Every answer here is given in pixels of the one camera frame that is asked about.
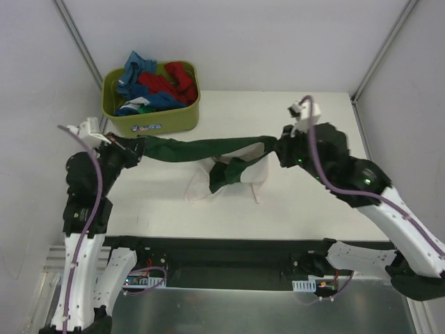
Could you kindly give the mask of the white green-sleeved Charlie Brown shirt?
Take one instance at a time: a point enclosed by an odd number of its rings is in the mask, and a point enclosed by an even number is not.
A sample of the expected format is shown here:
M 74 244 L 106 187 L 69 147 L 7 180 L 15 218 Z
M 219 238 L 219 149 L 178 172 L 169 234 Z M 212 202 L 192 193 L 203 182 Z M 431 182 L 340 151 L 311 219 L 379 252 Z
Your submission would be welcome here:
M 144 155 L 168 163 L 197 163 L 198 170 L 185 190 L 186 201 L 208 200 L 227 186 L 243 184 L 259 202 L 259 190 L 268 178 L 268 155 L 276 143 L 274 136 L 189 142 L 149 136 Z

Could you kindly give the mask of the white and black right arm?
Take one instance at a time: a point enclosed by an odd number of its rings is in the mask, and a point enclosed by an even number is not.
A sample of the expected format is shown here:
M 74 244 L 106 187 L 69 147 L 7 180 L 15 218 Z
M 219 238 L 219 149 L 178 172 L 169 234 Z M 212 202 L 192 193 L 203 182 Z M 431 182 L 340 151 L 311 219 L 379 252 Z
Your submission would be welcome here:
M 417 220 L 383 170 L 350 155 L 343 132 L 329 123 L 315 126 L 316 144 L 305 132 L 284 126 L 274 150 L 284 168 L 298 166 L 327 190 L 373 221 L 394 245 L 390 250 L 352 246 L 325 238 L 323 247 L 298 259 L 302 270 L 318 277 L 333 270 L 376 276 L 407 298 L 444 297 L 444 243 Z

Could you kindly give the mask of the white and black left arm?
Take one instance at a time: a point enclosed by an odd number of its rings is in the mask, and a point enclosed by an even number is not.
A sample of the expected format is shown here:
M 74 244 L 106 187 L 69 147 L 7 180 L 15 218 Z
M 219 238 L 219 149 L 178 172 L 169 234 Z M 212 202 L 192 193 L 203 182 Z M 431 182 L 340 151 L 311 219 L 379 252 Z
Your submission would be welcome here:
M 110 333 L 115 302 L 131 270 L 147 262 L 145 251 L 118 246 L 111 251 L 102 275 L 97 273 L 113 208 L 107 198 L 120 173 L 140 163 L 147 141 L 111 132 L 83 148 L 65 164 L 67 202 L 63 211 L 65 265 L 55 313 L 40 333 Z

